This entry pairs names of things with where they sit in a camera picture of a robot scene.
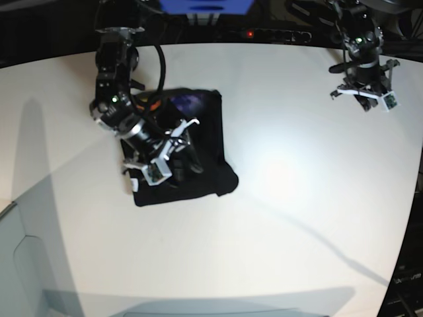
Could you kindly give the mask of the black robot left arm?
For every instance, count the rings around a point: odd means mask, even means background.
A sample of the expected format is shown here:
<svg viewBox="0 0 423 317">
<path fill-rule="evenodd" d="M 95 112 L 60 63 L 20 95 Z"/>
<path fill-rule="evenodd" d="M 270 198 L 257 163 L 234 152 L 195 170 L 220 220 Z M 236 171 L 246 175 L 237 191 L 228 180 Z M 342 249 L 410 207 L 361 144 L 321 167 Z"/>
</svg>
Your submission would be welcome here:
<svg viewBox="0 0 423 317">
<path fill-rule="evenodd" d="M 331 98 L 353 96 L 366 112 L 378 105 L 392 110 L 399 105 L 392 77 L 400 62 L 389 59 L 380 64 L 383 31 L 359 1 L 327 1 L 327 5 L 336 13 L 335 26 L 342 44 L 342 63 L 328 71 L 345 74 Z"/>
</svg>

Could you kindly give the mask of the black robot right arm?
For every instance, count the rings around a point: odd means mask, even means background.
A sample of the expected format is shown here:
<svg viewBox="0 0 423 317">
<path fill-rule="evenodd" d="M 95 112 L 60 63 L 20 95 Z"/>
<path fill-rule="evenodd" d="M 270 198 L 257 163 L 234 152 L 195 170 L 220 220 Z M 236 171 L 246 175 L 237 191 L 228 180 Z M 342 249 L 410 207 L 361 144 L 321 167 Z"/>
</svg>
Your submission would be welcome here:
<svg viewBox="0 0 423 317">
<path fill-rule="evenodd" d="M 158 186 L 183 170 L 201 174 L 204 169 L 188 131 L 200 122 L 179 110 L 165 92 L 167 66 L 159 44 L 153 45 L 160 67 L 157 88 L 147 92 L 132 77 L 139 63 L 135 36 L 145 31 L 150 13 L 162 12 L 145 1 L 100 1 L 95 17 L 98 74 L 89 110 L 99 126 L 128 147 L 123 169 L 138 170 L 148 185 Z"/>
</svg>

